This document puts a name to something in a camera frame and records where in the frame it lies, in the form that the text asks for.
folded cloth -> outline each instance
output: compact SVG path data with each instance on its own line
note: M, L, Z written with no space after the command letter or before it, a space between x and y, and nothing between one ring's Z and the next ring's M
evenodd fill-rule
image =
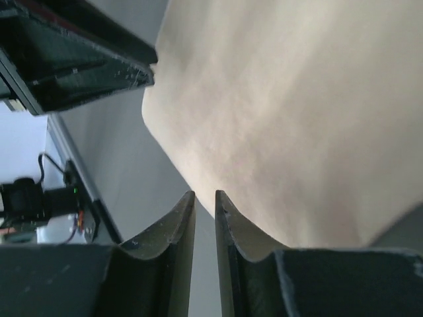
M152 135L288 246L369 244L423 194L423 1L172 0Z

beige cloth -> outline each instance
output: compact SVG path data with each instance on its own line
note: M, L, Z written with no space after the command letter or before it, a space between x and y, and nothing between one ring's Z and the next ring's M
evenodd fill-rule
M423 193L423 1L172 0L143 117L208 211L360 246Z

fabric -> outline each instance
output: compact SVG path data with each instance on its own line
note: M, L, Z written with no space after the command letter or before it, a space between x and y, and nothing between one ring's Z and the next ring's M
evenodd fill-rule
M201 203L362 246L423 194L423 1L172 0L143 118Z

